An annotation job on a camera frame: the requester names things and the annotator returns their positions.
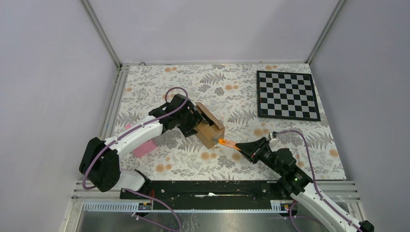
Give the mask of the brown cardboard express box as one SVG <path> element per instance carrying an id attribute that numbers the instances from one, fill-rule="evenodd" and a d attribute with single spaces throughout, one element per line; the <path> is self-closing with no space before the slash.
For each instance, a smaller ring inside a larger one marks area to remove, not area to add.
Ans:
<path id="1" fill-rule="evenodd" d="M 197 131 L 196 137 L 207 149 L 211 149 L 217 144 L 212 141 L 212 138 L 224 139 L 225 127 L 201 102 L 197 102 L 195 107 L 196 109 L 201 109 L 215 122 L 212 126 L 200 123 L 195 128 Z"/>

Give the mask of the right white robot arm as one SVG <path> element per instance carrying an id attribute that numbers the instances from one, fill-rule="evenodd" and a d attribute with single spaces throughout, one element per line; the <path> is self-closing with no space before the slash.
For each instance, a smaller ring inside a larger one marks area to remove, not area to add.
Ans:
<path id="1" fill-rule="evenodd" d="M 261 161 L 280 175 L 277 192 L 281 198 L 292 198 L 305 207 L 329 232 L 373 232 L 372 223 L 360 221 L 343 210 L 319 189 L 313 179 L 300 169 L 288 148 L 273 151 L 263 137 L 254 142 L 237 143 L 239 152 L 251 163 Z"/>

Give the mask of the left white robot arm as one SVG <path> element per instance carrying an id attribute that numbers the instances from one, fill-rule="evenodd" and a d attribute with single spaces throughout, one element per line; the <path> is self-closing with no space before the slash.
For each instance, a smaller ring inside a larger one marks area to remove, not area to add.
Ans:
<path id="1" fill-rule="evenodd" d="M 120 161 L 148 140 L 174 128 L 185 137 L 199 136 L 200 130 L 218 124 L 219 121 L 200 102 L 193 104 L 188 97 L 176 94 L 170 102 L 152 109 L 140 123 L 117 136 L 101 140 L 92 138 L 86 147 L 79 165 L 84 181 L 100 192 L 112 189 L 131 189 L 139 199 L 149 195 L 147 178 L 139 171 L 121 170 Z"/>

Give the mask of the orange black utility knife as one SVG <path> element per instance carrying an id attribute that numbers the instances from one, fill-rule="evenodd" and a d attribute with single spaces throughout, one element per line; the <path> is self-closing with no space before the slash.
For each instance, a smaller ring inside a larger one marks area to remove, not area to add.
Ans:
<path id="1" fill-rule="evenodd" d="M 221 139 L 221 138 L 212 138 L 212 141 L 219 145 L 223 145 L 223 146 L 230 147 L 235 150 L 241 151 L 241 149 L 236 146 L 237 144 L 236 142 L 226 140 L 226 139 Z"/>

